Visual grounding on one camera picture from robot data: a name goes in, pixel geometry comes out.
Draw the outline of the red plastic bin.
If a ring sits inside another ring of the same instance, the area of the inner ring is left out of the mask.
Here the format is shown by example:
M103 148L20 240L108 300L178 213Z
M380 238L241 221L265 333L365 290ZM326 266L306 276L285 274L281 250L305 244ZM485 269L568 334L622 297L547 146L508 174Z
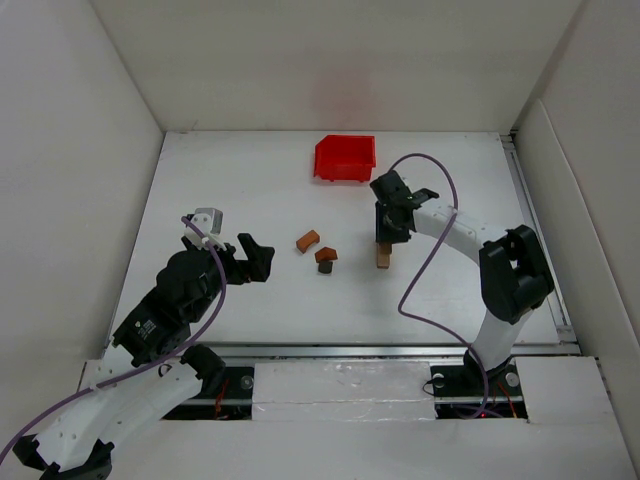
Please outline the red plastic bin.
M313 175L322 180L368 182L375 167L374 136L327 135L314 149Z

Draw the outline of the tan short wood block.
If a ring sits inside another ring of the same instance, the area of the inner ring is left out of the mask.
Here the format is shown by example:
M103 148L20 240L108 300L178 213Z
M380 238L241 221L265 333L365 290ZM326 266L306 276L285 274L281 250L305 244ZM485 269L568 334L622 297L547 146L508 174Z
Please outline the tan short wood block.
M391 263L392 245L390 243L376 244L376 267L388 269Z

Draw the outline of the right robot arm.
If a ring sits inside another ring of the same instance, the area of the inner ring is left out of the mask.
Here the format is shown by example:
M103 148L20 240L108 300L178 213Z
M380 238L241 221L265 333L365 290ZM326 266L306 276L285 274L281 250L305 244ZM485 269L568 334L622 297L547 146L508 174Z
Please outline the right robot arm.
M533 229L483 223L422 188L412 192L391 171L371 182L376 197L376 242L392 246L411 235L443 237L443 243L479 268L486 314L472 352L472 362L488 373L502 369L524 323L554 291L551 270Z

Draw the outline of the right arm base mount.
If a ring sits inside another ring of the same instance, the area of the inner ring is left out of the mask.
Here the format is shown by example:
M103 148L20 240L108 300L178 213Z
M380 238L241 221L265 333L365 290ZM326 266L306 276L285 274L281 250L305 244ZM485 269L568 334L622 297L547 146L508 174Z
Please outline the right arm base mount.
M472 416L487 398L478 419L527 419L520 377L514 362L489 376L488 394L481 379L467 379L463 365L434 365L423 392L434 399L437 419Z

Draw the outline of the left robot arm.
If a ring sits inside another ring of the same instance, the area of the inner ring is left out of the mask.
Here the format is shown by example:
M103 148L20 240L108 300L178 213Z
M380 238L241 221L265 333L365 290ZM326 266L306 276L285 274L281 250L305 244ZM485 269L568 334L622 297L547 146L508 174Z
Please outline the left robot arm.
M43 412L53 423L39 433L30 427L5 447L44 479L105 479L112 455L132 434L202 392L223 382L225 362L197 343L195 323L207 329L221 310L230 285L264 283L274 248L248 233L238 236L245 258L213 235L183 236L184 250L157 274L155 286L113 334L112 347L131 357L131 370L119 373L102 363L95 384Z

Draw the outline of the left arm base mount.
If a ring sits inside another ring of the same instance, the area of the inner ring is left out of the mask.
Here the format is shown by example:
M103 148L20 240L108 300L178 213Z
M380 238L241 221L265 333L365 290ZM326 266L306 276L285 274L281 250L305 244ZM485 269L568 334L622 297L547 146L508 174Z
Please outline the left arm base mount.
M252 418L254 368L232 366L215 390L203 391L167 413L169 421L243 421Z

